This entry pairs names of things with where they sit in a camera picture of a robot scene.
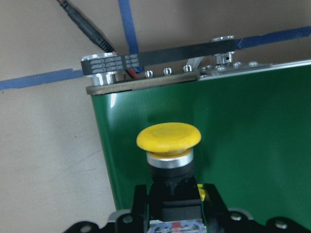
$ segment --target blue painter's tape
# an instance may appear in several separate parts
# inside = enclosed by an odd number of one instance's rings
[[[43,74],[35,74],[30,76],[25,76],[16,79],[9,79],[0,81],[0,91],[13,89],[13,88],[23,88],[28,86],[36,86],[45,83],[53,83],[68,79],[76,79],[83,77],[82,70],[73,69],[63,69],[59,71],[53,71]]]
[[[236,49],[241,50],[249,47],[271,44],[275,42],[293,40],[311,35],[311,27],[290,29],[266,35],[257,35],[236,40]]]
[[[125,38],[130,50],[130,54],[139,53],[130,1],[119,0],[119,8],[124,27]],[[144,68],[138,67],[135,68],[135,71],[142,72],[144,71]]]

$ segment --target emergency stop button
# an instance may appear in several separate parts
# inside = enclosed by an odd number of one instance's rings
[[[193,125],[169,122],[144,129],[137,136],[136,143],[143,150],[165,156],[183,154],[200,140],[201,133]]]

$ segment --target gray surface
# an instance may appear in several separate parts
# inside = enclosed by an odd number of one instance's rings
[[[116,0],[71,2],[120,54],[128,52]],[[311,25],[306,0],[132,0],[131,5],[141,51]],[[81,57],[101,53],[55,0],[2,1],[0,28],[0,80],[80,69]],[[310,59],[310,41],[246,49],[234,60]],[[185,63],[170,66],[178,72]],[[151,68],[161,74],[164,65]],[[0,92],[0,232],[62,232],[85,219],[103,226],[114,210],[88,85],[90,80],[76,79]]]

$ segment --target metal plate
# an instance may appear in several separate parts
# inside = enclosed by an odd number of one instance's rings
[[[174,83],[183,83],[189,81],[195,81],[199,79],[199,71],[193,71],[183,74],[174,74],[168,76],[155,77],[150,79],[131,80],[122,83],[116,83],[103,86],[88,86],[86,92],[89,95],[103,95],[108,93],[115,93],[121,91],[130,91],[137,89],[144,89],[155,86],[163,86]]]
[[[264,224],[286,216],[311,229],[311,66],[279,68],[92,96],[116,207],[151,183],[138,133],[162,122],[193,124],[199,183]]]

